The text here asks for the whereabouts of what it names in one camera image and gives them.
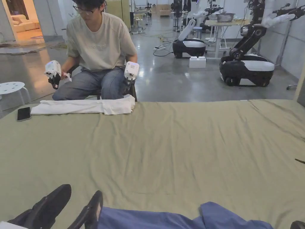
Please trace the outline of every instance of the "doorway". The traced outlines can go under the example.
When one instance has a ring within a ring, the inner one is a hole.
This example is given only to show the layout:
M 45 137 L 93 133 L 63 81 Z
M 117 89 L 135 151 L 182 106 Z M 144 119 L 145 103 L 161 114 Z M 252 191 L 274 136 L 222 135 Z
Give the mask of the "doorway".
M 6 1 L 12 19 L 12 29 L 16 33 L 16 41 L 44 43 L 40 23 L 33 0 Z

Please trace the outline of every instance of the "blue clothing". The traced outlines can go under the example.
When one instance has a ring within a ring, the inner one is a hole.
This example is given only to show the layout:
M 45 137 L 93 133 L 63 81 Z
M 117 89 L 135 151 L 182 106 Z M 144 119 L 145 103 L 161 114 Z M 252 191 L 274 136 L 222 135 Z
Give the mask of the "blue clothing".
M 124 70 L 119 67 L 98 72 L 82 70 L 72 78 L 72 82 L 59 87 L 52 98 L 83 100 L 93 92 L 101 90 L 102 99 L 121 99 L 126 87 Z
M 202 204 L 200 211 L 201 216 L 190 220 L 174 213 L 103 207 L 98 229 L 273 229 L 270 224 L 263 221 L 245 221 L 213 202 Z

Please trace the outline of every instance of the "gray floor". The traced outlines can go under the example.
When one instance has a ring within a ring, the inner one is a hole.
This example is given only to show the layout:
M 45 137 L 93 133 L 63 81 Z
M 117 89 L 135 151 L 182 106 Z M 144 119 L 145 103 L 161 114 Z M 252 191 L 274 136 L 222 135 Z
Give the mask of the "gray floor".
M 132 35 L 138 51 L 140 72 L 136 81 L 139 101 L 151 102 L 208 102 L 223 100 L 248 99 L 292 99 L 294 91 L 286 91 L 288 84 L 297 83 L 297 78 L 276 69 L 270 85 L 259 87 L 228 87 L 220 79 L 219 61 L 208 60 L 205 69 L 190 69 L 189 59 L 176 59 L 173 54 L 165 57 L 153 55 L 153 48 L 161 44 L 158 36 L 165 40 L 174 40 L 177 36 L 172 31 L 173 21 L 168 17 L 152 17 L 144 30 L 145 34 Z M 162 50 L 157 55 L 165 55 Z M 0 55 L 0 83 L 9 81 L 24 82 L 33 103 L 42 99 L 51 99 L 53 88 L 43 74 L 45 64 L 51 60 L 63 62 L 65 50 L 46 48 L 38 53 L 26 55 Z M 10 94 L 0 100 L 2 109 L 7 114 L 21 105 L 18 94 Z

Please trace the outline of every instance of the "white box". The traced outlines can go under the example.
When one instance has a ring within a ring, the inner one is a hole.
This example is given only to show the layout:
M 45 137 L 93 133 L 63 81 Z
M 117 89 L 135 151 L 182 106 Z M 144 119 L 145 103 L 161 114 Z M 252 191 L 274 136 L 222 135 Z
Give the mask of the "white box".
M 191 56 L 190 68 L 206 68 L 206 58 L 204 56 Z

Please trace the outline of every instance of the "hand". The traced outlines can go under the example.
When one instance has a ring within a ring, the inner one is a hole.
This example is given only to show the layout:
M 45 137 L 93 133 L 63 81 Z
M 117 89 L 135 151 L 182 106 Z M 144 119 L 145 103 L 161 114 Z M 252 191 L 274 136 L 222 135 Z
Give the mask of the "hand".
M 61 70 L 60 79 L 61 79 L 61 80 L 64 80 L 65 78 L 67 78 L 66 75 L 65 75 L 65 72 L 64 72 L 63 70 Z

